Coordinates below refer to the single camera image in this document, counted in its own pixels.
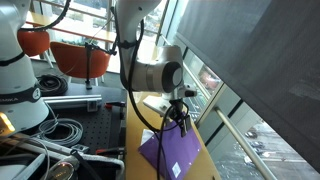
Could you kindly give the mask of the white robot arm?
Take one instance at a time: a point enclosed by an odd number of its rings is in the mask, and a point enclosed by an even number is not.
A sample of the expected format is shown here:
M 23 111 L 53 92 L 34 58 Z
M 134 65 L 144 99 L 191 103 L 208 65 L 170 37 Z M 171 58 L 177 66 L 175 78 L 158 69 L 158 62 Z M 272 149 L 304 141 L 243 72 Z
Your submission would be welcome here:
M 18 43 L 17 33 L 26 22 L 31 0 L 0 0 L 0 124 L 8 137 L 30 129 L 47 117 L 49 109 L 41 97 L 30 58 Z M 184 83 L 179 47 L 164 46 L 149 63 L 137 59 L 144 17 L 161 0 L 117 0 L 113 14 L 115 44 L 120 56 L 120 79 L 129 91 L 157 92 L 171 102 L 192 97 L 196 89 Z

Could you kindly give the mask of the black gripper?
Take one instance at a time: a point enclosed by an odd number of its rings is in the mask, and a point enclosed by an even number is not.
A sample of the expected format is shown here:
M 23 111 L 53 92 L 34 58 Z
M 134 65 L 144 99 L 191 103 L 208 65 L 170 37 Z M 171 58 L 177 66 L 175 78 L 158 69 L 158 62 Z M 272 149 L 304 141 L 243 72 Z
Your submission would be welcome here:
M 181 136 L 184 137 L 191 128 L 189 107 L 182 99 L 170 100 L 169 103 L 169 117 L 181 128 Z

